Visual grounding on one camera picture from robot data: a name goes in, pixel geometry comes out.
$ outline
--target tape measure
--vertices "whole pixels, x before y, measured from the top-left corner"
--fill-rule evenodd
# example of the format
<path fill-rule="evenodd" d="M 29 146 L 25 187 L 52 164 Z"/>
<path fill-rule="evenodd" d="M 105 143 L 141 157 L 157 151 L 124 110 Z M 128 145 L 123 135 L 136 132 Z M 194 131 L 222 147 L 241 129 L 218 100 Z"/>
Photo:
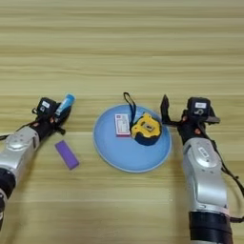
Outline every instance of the tape measure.
<path fill-rule="evenodd" d="M 124 98 L 128 102 L 132 112 L 130 123 L 132 138 L 144 146 L 154 145 L 162 133 L 161 124 L 147 112 L 144 112 L 143 115 L 134 122 L 136 105 L 129 93 L 124 92 Z"/>

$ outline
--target wood grain surface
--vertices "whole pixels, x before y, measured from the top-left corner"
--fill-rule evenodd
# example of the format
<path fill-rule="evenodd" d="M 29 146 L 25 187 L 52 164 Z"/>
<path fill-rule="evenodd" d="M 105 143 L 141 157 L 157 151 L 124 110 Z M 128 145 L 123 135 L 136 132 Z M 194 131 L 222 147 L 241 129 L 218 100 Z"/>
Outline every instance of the wood grain surface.
<path fill-rule="evenodd" d="M 244 181 L 244 1 L 1 0 L 0 133 L 33 119 L 41 96 L 77 100 L 65 140 L 81 166 L 69 171 L 54 135 L 14 192 L 1 244 L 187 244 L 182 146 L 150 173 L 123 173 L 96 153 L 99 114 L 124 103 L 159 112 L 164 93 L 178 119 L 190 96 L 207 96 L 222 123 L 209 129 Z M 244 208 L 227 180 L 232 214 Z M 234 243 L 244 225 L 233 225 Z"/>

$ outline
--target purple block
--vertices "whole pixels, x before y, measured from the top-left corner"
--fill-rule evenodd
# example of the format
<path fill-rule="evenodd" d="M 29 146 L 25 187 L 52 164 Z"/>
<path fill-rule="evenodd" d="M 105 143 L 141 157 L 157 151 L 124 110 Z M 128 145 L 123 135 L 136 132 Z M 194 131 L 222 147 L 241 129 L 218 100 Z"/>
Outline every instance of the purple block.
<path fill-rule="evenodd" d="M 55 148 L 59 152 L 59 154 L 63 157 L 66 165 L 69 167 L 70 170 L 77 167 L 79 165 L 79 161 L 72 153 L 71 149 L 67 145 L 65 141 L 60 141 L 55 145 Z"/>

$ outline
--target light blue plate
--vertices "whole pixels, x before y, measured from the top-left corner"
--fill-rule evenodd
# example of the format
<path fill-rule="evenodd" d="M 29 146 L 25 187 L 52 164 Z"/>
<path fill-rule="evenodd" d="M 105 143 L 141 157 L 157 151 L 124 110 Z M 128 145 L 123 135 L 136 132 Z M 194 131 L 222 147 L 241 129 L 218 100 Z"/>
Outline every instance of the light blue plate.
<path fill-rule="evenodd" d="M 160 121 L 159 116 L 146 108 L 137 106 L 135 121 L 143 112 L 148 112 Z M 130 173 L 151 171 L 160 166 L 172 148 L 172 138 L 167 127 L 156 144 L 143 146 L 131 137 L 117 137 L 114 115 L 131 111 L 128 105 L 120 105 L 105 111 L 96 121 L 93 131 L 94 146 L 102 158 L 116 169 Z"/>

